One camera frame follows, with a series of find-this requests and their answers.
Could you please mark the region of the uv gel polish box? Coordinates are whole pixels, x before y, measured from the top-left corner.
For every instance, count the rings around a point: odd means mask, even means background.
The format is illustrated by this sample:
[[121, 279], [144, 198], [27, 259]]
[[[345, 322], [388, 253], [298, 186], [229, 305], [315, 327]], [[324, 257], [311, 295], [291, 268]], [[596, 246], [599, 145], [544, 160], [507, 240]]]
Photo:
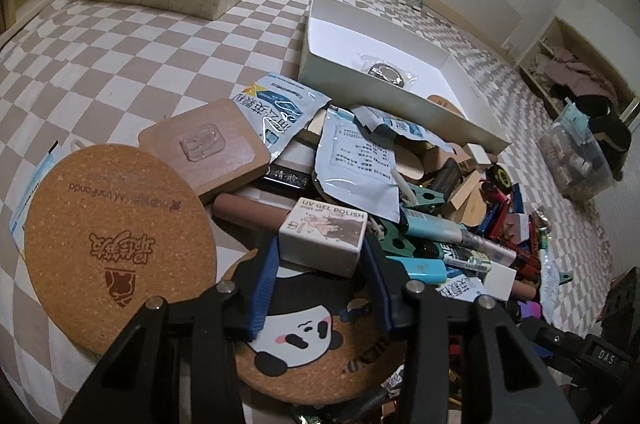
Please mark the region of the uv gel polish box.
[[358, 265], [368, 214], [302, 197], [279, 228], [280, 257], [297, 266], [351, 277]]

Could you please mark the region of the panda cork coaster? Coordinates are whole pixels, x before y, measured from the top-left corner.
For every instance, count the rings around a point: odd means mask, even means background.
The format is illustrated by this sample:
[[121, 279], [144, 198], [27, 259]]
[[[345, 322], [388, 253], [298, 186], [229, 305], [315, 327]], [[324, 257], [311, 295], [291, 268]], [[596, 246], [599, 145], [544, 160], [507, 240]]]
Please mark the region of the panda cork coaster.
[[325, 406], [382, 384], [405, 359], [375, 317], [360, 277], [337, 277], [286, 261], [264, 327], [235, 346], [241, 381], [292, 404]]

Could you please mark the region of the white mask packet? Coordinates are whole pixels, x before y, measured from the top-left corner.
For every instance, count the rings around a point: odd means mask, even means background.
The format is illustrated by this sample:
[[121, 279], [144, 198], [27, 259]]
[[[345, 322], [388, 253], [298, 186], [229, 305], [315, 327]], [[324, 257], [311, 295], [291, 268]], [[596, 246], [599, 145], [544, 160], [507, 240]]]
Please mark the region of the white mask packet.
[[314, 162], [323, 194], [391, 222], [400, 219], [393, 144], [376, 139], [352, 113], [326, 110]]

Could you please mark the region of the brown tape roll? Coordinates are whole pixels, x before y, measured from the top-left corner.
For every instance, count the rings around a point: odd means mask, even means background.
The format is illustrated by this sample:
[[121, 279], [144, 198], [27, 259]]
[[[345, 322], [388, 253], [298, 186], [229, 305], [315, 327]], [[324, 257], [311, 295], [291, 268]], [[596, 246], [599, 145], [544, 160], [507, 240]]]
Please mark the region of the brown tape roll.
[[414, 75], [413, 72], [408, 72], [408, 70], [402, 69], [389, 61], [382, 60], [382, 58], [368, 54], [360, 54], [359, 58], [361, 72], [386, 82], [386, 84], [410, 90], [418, 82], [418, 76]]

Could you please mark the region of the green plastic clip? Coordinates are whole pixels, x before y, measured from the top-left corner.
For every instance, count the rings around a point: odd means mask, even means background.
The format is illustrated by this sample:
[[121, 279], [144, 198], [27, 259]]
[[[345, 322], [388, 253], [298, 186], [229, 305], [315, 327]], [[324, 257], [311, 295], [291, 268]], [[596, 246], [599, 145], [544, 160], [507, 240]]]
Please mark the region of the green plastic clip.
[[403, 207], [433, 216], [438, 215], [446, 203], [442, 192], [411, 183], [400, 191], [400, 201]]

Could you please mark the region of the white cube box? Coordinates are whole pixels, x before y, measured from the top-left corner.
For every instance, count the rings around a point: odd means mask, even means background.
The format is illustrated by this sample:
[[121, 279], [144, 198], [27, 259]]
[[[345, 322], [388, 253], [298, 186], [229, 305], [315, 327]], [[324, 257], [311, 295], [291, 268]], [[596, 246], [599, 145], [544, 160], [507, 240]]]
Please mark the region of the white cube box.
[[489, 155], [484, 150], [484, 147], [482, 147], [480, 144], [465, 144], [463, 150], [471, 157], [472, 163], [478, 169], [487, 168], [492, 164]]

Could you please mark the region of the black round gold tin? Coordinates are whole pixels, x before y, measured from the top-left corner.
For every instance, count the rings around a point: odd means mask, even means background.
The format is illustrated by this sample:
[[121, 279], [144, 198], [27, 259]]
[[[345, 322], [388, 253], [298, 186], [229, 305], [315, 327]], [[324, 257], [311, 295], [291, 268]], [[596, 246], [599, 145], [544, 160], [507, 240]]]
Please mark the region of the black round gold tin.
[[504, 195], [512, 193], [513, 185], [509, 173], [500, 165], [492, 165], [486, 170], [487, 180]]

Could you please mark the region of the blue white sachet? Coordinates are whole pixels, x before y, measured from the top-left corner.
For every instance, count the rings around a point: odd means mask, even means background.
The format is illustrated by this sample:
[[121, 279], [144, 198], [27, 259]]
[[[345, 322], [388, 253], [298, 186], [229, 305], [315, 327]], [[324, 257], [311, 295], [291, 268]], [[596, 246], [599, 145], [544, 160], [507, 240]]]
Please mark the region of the blue white sachet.
[[273, 162], [330, 98], [294, 79], [268, 74], [237, 93], [232, 101], [267, 147]]

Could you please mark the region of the white shallow tray box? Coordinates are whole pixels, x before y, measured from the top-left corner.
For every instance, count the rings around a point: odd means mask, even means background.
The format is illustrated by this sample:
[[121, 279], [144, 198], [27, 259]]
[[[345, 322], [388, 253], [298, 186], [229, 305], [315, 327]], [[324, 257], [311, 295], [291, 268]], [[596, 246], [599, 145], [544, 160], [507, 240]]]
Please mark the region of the white shallow tray box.
[[310, 0], [298, 80], [337, 106], [373, 106], [445, 141], [494, 154], [511, 144], [486, 96], [449, 51], [338, 0]]

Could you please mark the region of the clear plastic storage bin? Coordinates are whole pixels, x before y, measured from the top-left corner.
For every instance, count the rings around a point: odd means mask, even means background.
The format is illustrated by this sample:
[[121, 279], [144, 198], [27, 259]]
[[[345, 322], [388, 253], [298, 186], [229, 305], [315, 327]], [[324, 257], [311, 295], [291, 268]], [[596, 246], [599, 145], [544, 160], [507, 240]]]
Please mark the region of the clear plastic storage bin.
[[573, 105], [552, 121], [538, 140], [538, 147], [566, 199], [582, 204], [612, 187], [611, 168], [589, 129], [588, 117]]

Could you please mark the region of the black bag on bin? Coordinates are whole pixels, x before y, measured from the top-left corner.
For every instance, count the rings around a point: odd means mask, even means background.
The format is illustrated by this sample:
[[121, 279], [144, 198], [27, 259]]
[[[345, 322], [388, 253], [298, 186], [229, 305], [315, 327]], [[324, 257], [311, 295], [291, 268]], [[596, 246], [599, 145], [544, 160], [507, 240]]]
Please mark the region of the black bag on bin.
[[589, 130], [597, 140], [615, 181], [623, 179], [623, 168], [631, 147], [631, 132], [620, 120], [612, 101], [604, 95], [578, 95], [575, 105], [588, 117]]

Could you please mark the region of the wooden closet shelf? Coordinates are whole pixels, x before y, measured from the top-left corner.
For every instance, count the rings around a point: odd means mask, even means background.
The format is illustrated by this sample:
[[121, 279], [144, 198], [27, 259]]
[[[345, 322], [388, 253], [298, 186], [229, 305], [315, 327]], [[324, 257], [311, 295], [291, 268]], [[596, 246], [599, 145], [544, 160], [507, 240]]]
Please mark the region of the wooden closet shelf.
[[639, 119], [639, 97], [626, 77], [562, 18], [549, 23], [522, 56], [518, 70], [551, 118], [557, 118], [574, 98], [597, 95], [612, 102], [627, 126]]

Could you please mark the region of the checkered bed sheet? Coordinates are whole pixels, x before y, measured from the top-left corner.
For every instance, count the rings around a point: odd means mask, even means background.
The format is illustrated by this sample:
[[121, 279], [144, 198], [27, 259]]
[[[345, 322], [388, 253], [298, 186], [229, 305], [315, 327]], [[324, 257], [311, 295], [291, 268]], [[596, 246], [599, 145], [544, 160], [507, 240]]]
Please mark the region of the checkered bed sheet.
[[[392, 0], [343, 0], [449, 51], [511, 138], [501, 162], [525, 202], [552, 216], [551, 248], [570, 271], [554, 322], [592, 333], [610, 287], [599, 216], [563, 199], [537, 142], [549, 117], [518, 72], [461, 32]], [[55, 0], [1, 52], [1, 218], [9, 221], [54, 144], [136, 144], [164, 118], [235, 95], [270, 72], [295, 77], [309, 0], [244, 0], [208, 22], [170, 12]]]

